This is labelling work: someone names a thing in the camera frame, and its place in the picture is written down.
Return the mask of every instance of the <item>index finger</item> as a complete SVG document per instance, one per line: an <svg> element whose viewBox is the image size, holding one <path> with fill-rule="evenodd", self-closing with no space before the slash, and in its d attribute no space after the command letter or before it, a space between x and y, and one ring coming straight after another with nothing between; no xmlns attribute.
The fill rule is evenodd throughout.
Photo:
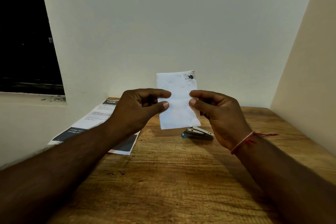
<svg viewBox="0 0 336 224"><path fill-rule="evenodd" d="M162 89L137 89L134 90L141 98L147 98L149 96L156 98L169 98L171 92Z"/></svg>
<svg viewBox="0 0 336 224"><path fill-rule="evenodd" d="M231 97L227 95L207 90L192 90L190 91L190 96L199 99L211 99L216 104L225 99L231 99Z"/></svg>

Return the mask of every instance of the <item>person's left hand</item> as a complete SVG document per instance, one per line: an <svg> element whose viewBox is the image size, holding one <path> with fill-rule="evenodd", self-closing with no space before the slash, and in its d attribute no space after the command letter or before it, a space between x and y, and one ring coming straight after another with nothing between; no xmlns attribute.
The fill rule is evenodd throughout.
<svg viewBox="0 0 336 224"><path fill-rule="evenodd" d="M158 103L158 98L169 98L170 95L169 91L160 89L127 90L106 124L118 126L128 135L137 133L150 118L168 109L169 103Z"/></svg>

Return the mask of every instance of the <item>hand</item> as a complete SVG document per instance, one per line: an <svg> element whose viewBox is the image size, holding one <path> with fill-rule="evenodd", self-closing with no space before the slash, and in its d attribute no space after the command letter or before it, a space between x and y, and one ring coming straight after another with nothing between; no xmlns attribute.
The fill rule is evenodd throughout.
<svg viewBox="0 0 336 224"><path fill-rule="evenodd" d="M158 98L169 98L170 95L169 91L159 89L127 90L106 123L118 126L128 135L137 133L150 118L168 109L169 103L158 103Z"/></svg>
<svg viewBox="0 0 336 224"><path fill-rule="evenodd" d="M236 99L206 90L192 90L190 96L198 99L189 104L210 121L216 139L230 151L252 132Z"/></svg>

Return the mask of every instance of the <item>fingernail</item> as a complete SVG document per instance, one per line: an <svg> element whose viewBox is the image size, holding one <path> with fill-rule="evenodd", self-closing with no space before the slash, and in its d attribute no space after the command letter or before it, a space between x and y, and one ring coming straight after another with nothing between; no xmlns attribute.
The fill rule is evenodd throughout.
<svg viewBox="0 0 336 224"><path fill-rule="evenodd" d="M165 108L165 110L167 110L168 107L169 107L169 103L168 103L168 102L164 102L164 103L163 103L163 107Z"/></svg>
<svg viewBox="0 0 336 224"><path fill-rule="evenodd" d="M192 99L189 101L189 103L190 103L191 105L194 105L194 104L196 103L196 99L195 99L195 98L192 98Z"/></svg>

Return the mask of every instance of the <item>person's right arm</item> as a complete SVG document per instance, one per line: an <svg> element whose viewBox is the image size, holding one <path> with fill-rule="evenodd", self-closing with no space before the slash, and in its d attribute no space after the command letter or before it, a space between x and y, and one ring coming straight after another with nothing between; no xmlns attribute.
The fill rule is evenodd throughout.
<svg viewBox="0 0 336 224"><path fill-rule="evenodd" d="M193 90L190 105L210 121L218 142L232 150L252 130L236 99L204 90ZM336 186L298 163L263 137L242 144L235 155L255 182L275 202L291 223L336 223Z"/></svg>

